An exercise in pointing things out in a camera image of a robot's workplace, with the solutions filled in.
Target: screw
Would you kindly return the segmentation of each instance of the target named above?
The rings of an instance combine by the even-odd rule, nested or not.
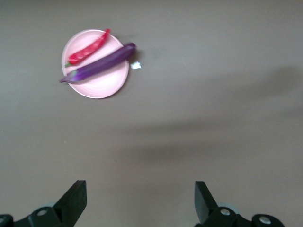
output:
[[[42,216],[47,213],[47,210],[41,210],[37,213],[38,216]]]
[[[264,223],[264,224],[267,224],[267,225],[271,224],[271,221],[270,221],[269,218],[267,218],[267,217],[261,216],[261,217],[259,218],[259,220],[260,220],[260,222],[262,222],[262,223]]]
[[[220,210],[221,214],[223,215],[226,215],[226,216],[229,216],[231,213],[229,210],[227,210],[226,208],[223,208]]]

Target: chili pepper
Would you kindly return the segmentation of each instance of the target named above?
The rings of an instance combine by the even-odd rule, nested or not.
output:
[[[60,82],[77,83],[79,81],[90,78],[91,76],[103,72],[117,64],[122,63],[131,57],[136,51],[136,45],[134,43],[126,44],[120,49],[112,52],[111,54],[85,65],[81,68],[69,72],[66,77],[60,80]]]
[[[105,33],[102,34],[97,40],[95,40],[92,44],[88,45],[84,49],[73,53],[71,56],[68,58],[68,62],[65,65],[65,67],[69,67],[71,65],[76,65],[87,59],[89,56],[91,56],[94,52],[99,50],[107,40],[107,37],[110,33],[110,29],[106,29]]]

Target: eggplant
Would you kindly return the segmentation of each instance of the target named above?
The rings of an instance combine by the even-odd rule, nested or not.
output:
[[[61,79],[59,82],[67,82],[73,84],[85,80],[97,73],[103,72],[116,66],[119,63],[122,63],[131,57],[134,54],[135,50],[136,45],[134,43],[126,44],[125,46],[105,56],[104,58],[101,58],[88,65],[69,72],[66,77]]]

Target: plate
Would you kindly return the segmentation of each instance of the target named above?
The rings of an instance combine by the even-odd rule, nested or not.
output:
[[[105,32],[101,30],[85,30],[77,33],[68,41],[63,50],[61,62],[64,76],[66,76],[70,71],[103,58],[123,46],[116,37],[109,35],[105,44],[98,51],[93,53],[79,65],[65,68],[65,64],[71,54],[82,50],[94,42],[103,33]],[[77,84],[69,85],[76,92],[85,97],[106,98],[116,93],[123,86],[127,78],[128,68],[128,61],[124,61],[111,69],[96,74],[91,79],[88,78]]]

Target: red chili pepper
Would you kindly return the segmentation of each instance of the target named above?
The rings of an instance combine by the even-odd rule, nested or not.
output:
[[[110,29],[106,29],[105,33],[102,36],[100,36],[96,41],[94,41],[92,44],[69,56],[68,62],[65,65],[65,67],[67,68],[71,65],[79,64],[85,59],[87,59],[94,52],[99,50],[107,40],[109,33],[110,33]]]

